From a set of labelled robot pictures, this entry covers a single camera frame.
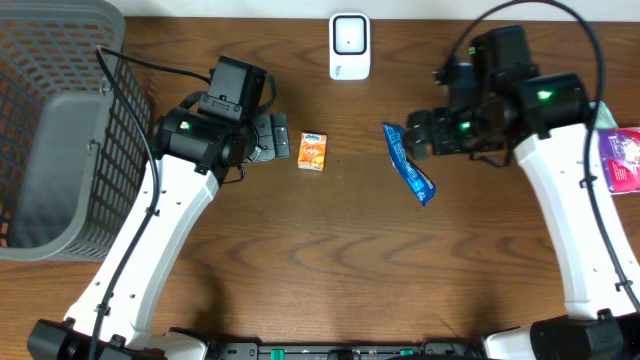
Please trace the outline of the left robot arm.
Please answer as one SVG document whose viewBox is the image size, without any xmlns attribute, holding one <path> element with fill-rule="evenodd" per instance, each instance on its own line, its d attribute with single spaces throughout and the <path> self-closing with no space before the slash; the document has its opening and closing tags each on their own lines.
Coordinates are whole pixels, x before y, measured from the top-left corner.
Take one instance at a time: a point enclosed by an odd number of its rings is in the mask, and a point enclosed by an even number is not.
<svg viewBox="0 0 640 360">
<path fill-rule="evenodd" d="M 172 328 L 151 333 L 162 289 L 187 235 L 225 182 L 246 163 L 290 154 L 283 113 L 233 121 L 178 107 L 158 123 L 160 156 L 93 282 L 63 321 L 40 320 L 27 341 L 35 359 L 204 359 L 207 339 Z"/>
</svg>

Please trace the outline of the mint green wipes pack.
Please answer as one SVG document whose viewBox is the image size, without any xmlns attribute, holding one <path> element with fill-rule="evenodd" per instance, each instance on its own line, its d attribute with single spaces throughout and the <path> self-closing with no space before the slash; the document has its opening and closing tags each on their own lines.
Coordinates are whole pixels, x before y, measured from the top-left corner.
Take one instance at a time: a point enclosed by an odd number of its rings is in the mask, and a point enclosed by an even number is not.
<svg viewBox="0 0 640 360">
<path fill-rule="evenodd" d="M 594 110 L 596 106 L 597 105 L 595 102 L 590 103 L 590 107 L 592 110 Z M 607 130 L 607 129 L 618 128 L 618 124 L 615 121 L 607 105 L 603 101 L 600 101 L 597 107 L 598 107 L 598 112 L 597 112 L 596 120 L 594 123 L 594 128 L 596 130 Z"/>
</svg>

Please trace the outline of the blue Oreo cookie pack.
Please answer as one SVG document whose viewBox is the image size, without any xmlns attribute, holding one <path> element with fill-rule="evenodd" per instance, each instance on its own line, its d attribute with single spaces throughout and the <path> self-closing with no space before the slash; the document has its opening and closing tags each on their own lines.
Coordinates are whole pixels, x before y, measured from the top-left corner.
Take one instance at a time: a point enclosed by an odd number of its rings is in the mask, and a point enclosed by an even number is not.
<svg viewBox="0 0 640 360">
<path fill-rule="evenodd" d="M 436 194 L 435 185 L 408 158 L 403 140 L 406 131 L 396 124 L 383 124 L 383 133 L 391 163 L 422 206 Z"/>
</svg>

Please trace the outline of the orange snack packet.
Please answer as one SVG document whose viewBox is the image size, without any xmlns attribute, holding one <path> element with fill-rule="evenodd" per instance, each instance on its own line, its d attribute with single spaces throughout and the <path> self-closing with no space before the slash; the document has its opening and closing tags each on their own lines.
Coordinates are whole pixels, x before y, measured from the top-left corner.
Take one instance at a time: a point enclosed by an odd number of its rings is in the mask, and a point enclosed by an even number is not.
<svg viewBox="0 0 640 360">
<path fill-rule="evenodd" d="M 327 148 L 327 135 L 303 132 L 298 153 L 299 169 L 323 171 Z"/>
</svg>

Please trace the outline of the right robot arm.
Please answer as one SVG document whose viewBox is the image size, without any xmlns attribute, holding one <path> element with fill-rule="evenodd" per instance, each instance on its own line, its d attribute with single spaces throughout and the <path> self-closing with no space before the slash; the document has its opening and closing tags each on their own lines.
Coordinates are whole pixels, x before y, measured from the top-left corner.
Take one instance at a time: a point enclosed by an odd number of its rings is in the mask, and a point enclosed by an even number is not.
<svg viewBox="0 0 640 360">
<path fill-rule="evenodd" d="M 539 202 L 559 264 L 563 316 L 485 336 L 488 359 L 636 359 L 639 262 L 624 233 L 597 136 L 595 106 L 574 74 L 520 77 L 481 99 L 470 76 L 451 106 L 413 112 L 403 145 L 414 159 L 507 148 Z"/>
</svg>

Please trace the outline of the purple sanitary pad pack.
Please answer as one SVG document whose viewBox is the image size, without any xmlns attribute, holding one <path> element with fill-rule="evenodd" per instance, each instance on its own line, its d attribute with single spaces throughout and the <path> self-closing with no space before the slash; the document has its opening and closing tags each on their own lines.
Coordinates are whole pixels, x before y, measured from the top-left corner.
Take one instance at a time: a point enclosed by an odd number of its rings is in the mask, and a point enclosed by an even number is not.
<svg viewBox="0 0 640 360">
<path fill-rule="evenodd" d="M 609 192 L 639 191 L 639 128 L 598 130 L 599 155 Z"/>
</svg>

